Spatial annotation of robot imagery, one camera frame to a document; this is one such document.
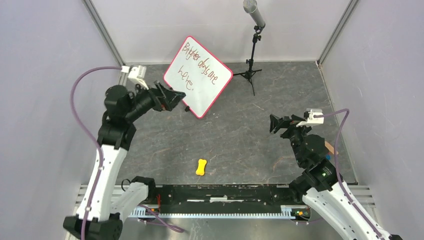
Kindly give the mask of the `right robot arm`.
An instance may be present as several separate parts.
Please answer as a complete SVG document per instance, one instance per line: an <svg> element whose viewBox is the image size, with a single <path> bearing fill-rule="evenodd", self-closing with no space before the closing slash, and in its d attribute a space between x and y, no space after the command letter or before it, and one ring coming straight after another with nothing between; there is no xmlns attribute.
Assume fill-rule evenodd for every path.
<svg viewBox="0 0 424 240"><path fill-rule="evenodd" d="M316 211L344 240L400 240L377 223L356 199L338 171L338 164L327 158L330 150L323 137L310 134L322 125L326 115L307 109L303 117L270 116L270 133L288 139L301 176L289 184L289 199Z"/></svg>

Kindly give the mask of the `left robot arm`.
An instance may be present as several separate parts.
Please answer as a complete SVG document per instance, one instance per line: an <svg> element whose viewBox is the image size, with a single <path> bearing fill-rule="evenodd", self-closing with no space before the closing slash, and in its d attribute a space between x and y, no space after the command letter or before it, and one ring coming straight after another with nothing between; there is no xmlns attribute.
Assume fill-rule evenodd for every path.
<svg viewBox="0 0 424 240"><path fill-rule="evenodd" d="M106 111L98 136L97 154L87 190L76 214L65 217L63 228L79 240L118 240L125 220L142 202L157 200L153 178L136 176L115 201L112 200L119 170L136 133L134 122L150 110L172 111L186 96L164 87L137 84L135 91L114 85L105 92Z"/></svg>

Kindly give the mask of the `pink framed whiteboard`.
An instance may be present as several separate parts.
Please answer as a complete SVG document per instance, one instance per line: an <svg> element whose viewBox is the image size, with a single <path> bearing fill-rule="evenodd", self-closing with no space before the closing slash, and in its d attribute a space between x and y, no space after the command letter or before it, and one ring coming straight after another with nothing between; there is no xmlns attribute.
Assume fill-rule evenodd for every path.
<svg viewBox="0 0 424 240"><path fill-rule="evenodd" d="M189 35L163 76L164 82L184 92L183 103L203 118L233 78L233 71Z"/></svg>

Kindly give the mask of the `yellow bone-shaped eraser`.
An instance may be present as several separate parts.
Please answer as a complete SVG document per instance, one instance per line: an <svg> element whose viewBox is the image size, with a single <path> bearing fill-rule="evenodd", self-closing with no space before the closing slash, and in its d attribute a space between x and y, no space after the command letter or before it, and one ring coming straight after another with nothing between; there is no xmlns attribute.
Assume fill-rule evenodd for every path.
<svg viewBox="0 0 424 240"><path fill-rule="evenodd" d="M205 169L208 161L206 159L199 159L197 162L197 168L195 171L195 174L197 176L204 176L205 175Z"/></svg>

